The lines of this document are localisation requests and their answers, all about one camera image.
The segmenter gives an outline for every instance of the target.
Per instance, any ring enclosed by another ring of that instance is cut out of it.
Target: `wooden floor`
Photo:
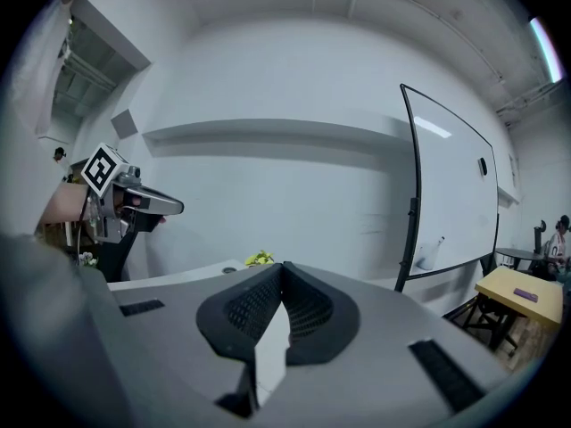
[[[467,316],[468,313],[466,312],[462,316],[455,318],[453,322],[457,325],[462,325]],[[480,311],[476,310],[472,320],[470,320],[470,324],[475,323],[479,316]],[[486,345],[490,341],[490,331],[468,329],[468,332]],[[517,344],[516,353],[510,358],[509,353],[514,348],[504,341],[495,351],[495,356],[510,372],[525,367],[535,358],[544,357],[555,337],[553,332],[527,317],[518,317],[509,334]]]

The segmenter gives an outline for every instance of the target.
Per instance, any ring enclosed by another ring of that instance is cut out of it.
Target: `whiteboard frame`
[[[399,272],[399,277],[397,279],[396,285],[394,286],[394,290],[397,292],[402,292],[402,289],[404,288],[404,284],[406,283],[406,281],[412,281],[414,279],[419,279],[421,277],[433,276],[433,275],[437,275],[440,273],[444,273],[446,271],[452,271],[453,269],[461,268],[461,267],[464,267],[466,265],[469,265],[470,263],[474,263],[475,261],[479,261],[479,260],[482,260],[486,257],[493,256],[493,254],[495,253],[495,250],[496,250],[496,241],[498,239],[498,225],[500,223],[500,214],[499,214],[500,203],[499,203],[499,200],[497,200],[496,201],[496,233],[495,233],[495,238],[493,240],[492,251],[490,253],[486,253],[485,255],[482,255],[481,257],[478,257],[476,259],[472,259],[470,261],[465,261],[465,262],[460,263],[458,265],[455,265],[453,267],[438,269],[436,271],[431,271],[429,273],[422,273],[419,275],[413,275],[413,276],[410,275],[410,268],[412,267],[412,260],[414,257],[414,251],[417,248],[418,227],[420,224],[420,213],[421,213],[421,207],[422,207],[422,175],[421,175],[422,167],[420,166],[420,150],[418,149],[417,130],[416,130],[416,125],[414,123],[414,117],[413,117],[412,109],[410,108],[409,97],[407,96],[407,89],[410,90],[411,92],[414,92],[415,94],[418,94],[418,95],[425,97],[426,99],[430,100],[431,102],[433,102],[433,103],[441,106],[442,108],[444,108],[447,112],[449,112],[450,114],[452,114],[453,116],[455,116],[456,118],[458,118],[462,122],[464,122],[468,127],[470,127],[478,136],[480,136],[490,146],[490,149],[492,150],[493,169],[496,173],[496,192],[498,191],[497,190],[498,170],[496,168],[496,158],[495,158],[495,154],[493,153],[493,146],[490,144],[490,142],[487,139],[485,139],[480,134],[480,132],[478,132],[475,128],[473,128],[470,124],[468,124],[464,119],[462,119],[458,114],[449,110],[443,104],[438,103],[435,99],[429,97],[428,95],[423,94],[422,92],[419,92],[417,89],[415,89],[413,87],[407,86],[406,84],[401,84],[402,97],[404,98],[404,103],[407,107],[407,115],[409,117],[410,131],[412,133],[412,145],[414,147],[414,160],[415,160],[415,171],[416,171],[416,176],[417,176],[417,183],[416,183],[416,196],[414,198],[410,199],[409,230],[407,233],[407,241],[406,241],[405,246],[404,246],[404,255],[403,255],[402,261],[401,261],[401,271]]]

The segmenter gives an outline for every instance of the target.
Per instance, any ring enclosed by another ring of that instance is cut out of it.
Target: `cable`
[[[78,255],[77,263],[79,266],[79,241],[81,239],[81,222],[83,222],[83,216],[86,213],[87,200],[89,199],[89,194],[91,193],[91,187],[87,187],[86,199],[83,201],[83,206],[81,207],[81,213],[79,214],[79,227],[78,227]]]

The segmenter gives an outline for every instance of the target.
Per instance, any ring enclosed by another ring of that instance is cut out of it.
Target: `black rubber strip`
[[[409,349],[454,412],[471,406],[484,396],[433,340],[415,342]]]
[[[121,309],[121,312],[125,317],[136,316],[137,314],[143,314],[144,312],[158,308],[164,308],[164,303],[160,300],[141,301],[140,303],[119,306],[119,309]]]

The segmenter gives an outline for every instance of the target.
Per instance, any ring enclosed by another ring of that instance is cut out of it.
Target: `purple object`
[[[533,301],[534,303],[537,302],[537,295],[534,293],[526,292],[525,290],[521,290],[521,289],[514,290],[514,293],[516,295],[523,297],[523,298],[526,298],[527,300]]]

